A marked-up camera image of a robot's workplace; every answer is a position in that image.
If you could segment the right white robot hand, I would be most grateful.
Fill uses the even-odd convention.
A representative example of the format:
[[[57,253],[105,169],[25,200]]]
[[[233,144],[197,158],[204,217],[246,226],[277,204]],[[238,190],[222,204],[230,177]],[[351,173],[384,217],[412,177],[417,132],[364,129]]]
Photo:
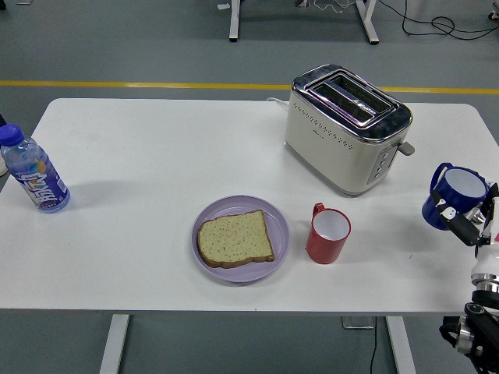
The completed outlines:
[[[465,245],[476,250],[477,264],[471,272],[472,284],[498,284],[498,184],[494,183],[480,206],[485,217],[483,230],[447,203],[435,190],[430,193],[434,207],[445,226]]]

